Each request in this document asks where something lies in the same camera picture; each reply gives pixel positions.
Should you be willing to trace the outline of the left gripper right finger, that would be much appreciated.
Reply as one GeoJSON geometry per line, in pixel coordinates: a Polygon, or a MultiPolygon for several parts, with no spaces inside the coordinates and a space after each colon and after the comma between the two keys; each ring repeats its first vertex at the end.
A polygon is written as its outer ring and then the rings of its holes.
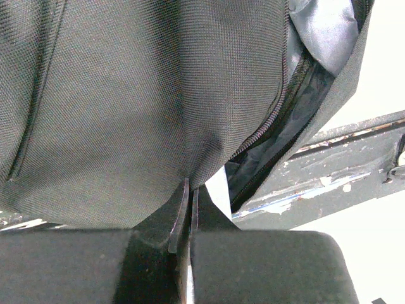
{"type": "Polygon", "coordinates": [[[316,231],[242,230],[206,187],[192,199],[196,303],[357,303],[339,245],[316,231]]]}

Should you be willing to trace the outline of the black student backpack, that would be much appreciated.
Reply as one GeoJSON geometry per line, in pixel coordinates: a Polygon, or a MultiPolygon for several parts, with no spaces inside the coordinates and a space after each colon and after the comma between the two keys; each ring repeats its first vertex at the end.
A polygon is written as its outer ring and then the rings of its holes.
{"type": "Polygon", "coordinates": [[[225,168],[233,212],[356,92],[372,1],[2,1],[1,209],[133,227],[225,168]]]}

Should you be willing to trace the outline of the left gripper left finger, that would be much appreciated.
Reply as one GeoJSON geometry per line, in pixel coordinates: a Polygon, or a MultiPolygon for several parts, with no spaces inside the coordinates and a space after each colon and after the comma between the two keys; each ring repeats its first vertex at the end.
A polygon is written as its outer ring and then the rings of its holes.
{"type": "Polygon", "coordinates": [[[2,303],[183,303],[189,181],[131,229],[1,231],[2,303]]]}

